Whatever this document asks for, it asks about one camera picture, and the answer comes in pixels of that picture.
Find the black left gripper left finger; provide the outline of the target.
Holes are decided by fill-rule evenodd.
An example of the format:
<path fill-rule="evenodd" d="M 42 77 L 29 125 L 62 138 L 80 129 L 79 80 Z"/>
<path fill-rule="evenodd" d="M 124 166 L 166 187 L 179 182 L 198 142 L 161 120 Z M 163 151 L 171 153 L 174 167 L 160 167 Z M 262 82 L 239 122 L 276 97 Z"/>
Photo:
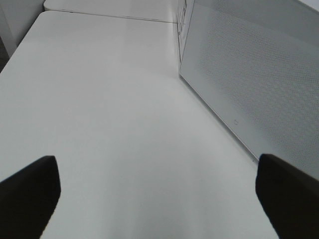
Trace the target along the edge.
<path fill-rule="evenodd" d="M 44 156 L 0 183 L 0 237 L 38 239 L 61 195 L 55 156 Z"/>

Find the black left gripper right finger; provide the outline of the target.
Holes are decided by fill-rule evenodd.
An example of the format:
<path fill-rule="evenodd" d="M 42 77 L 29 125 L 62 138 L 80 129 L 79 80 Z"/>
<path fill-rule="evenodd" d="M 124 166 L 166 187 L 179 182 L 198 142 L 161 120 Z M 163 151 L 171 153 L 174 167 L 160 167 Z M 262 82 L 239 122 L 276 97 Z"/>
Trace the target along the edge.
<path fill-rule="evenodd" d="M 259 158 L 255 192 L 281 239 L 319 237 L 319 182 L 272 154 Z"/>

